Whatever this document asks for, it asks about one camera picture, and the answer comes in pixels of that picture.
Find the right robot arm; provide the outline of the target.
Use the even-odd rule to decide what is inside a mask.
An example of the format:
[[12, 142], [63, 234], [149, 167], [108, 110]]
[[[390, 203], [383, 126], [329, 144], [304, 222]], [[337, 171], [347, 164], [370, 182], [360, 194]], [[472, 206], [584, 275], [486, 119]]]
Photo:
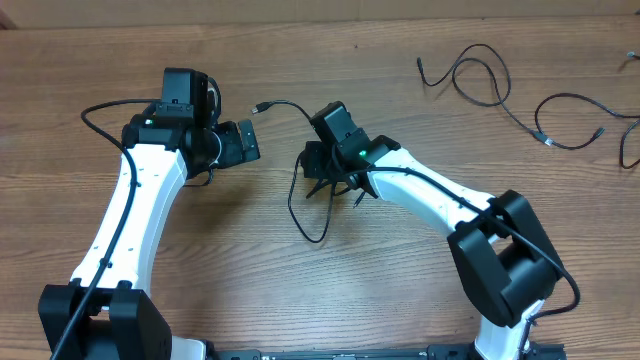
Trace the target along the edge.
[[318, 138], [299, 164], [317, 185], [346, 183], [400, 205], [446, 237], [464, 292], [481, 315], [470, 344], [430, 345], [427, 359], [563, 359], [563, 346], [530, 340], [530, 319], [561, 278], [562, 262], [526, 198], [459, 185], [398, 142], [370, 139], [343, 103], [310, 117]]

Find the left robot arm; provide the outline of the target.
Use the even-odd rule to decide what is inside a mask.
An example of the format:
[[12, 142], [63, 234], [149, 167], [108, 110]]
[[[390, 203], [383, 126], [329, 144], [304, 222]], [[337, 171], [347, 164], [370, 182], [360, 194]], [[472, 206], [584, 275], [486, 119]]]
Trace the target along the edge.
[[121, 167], [98, 233], [66, 285], [47, 285], [38, 314], [55, 359], [215, 359], [181, 338], [151, 299], [154, 261], [179, 191], [201, 173], [259, 159], [250, 121], [221, 122], [216, 81], [167, 68], [162, 95], [125, 124]]

